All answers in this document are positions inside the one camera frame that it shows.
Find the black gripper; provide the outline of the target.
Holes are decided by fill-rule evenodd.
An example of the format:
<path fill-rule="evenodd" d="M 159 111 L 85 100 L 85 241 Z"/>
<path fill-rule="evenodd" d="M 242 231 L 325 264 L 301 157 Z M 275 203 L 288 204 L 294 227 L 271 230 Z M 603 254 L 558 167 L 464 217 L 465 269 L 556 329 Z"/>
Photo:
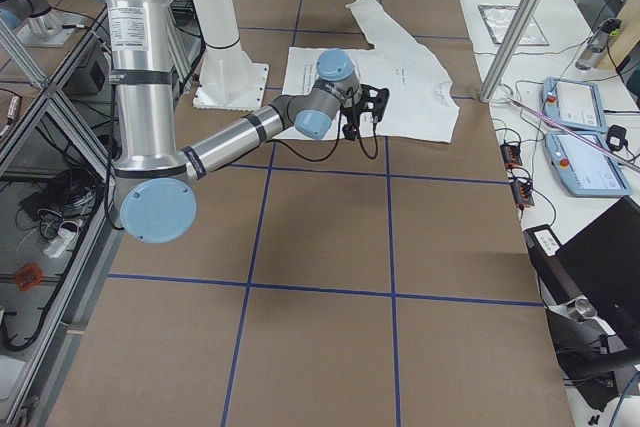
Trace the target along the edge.
<path fill-rule="evenodd" d="M 346 124 L 342 127 L 344 138 L 355 141 L 360 132 L 361 115 L 370 114 L 373 132 L 377 131 L 377 125 L 382 121 L 390 92 L 388 88 L 377 88 L 361 84 L 357 92 L 349 90 L 346 105 L 341 108 L 341 114 L 346 118 Z"/>

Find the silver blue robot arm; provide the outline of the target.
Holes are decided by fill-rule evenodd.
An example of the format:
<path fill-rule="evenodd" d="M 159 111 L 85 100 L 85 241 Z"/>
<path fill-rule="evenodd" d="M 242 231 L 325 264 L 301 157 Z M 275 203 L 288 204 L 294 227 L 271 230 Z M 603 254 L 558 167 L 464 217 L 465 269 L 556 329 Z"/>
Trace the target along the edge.
<path fill-rule="evenodd" d="M 388 91 L 363 84 L 340 49 L 320 54 L 309 93 L 282 95 L 264 104 L 268 66 L 253 62 L 244 52 L 232 0 L 192 0 L 204 44 L 194 103 L 199 108 L 236 108 L 242 116 L 211 136 L 178 148 L 172 100 L 177 57 L 169 50 L 174 0 L 103 1 L 122 142 L 113 169 L 114 205 L 123 229 L 139 241 L 158 244 L 182 236 L 197 213 L 191 183 L 286 129 L 319 140 L 342 116 L 347 120 L 344 133 L 353 139 L 363 114 L 374 120 L 384 114 Z"/>

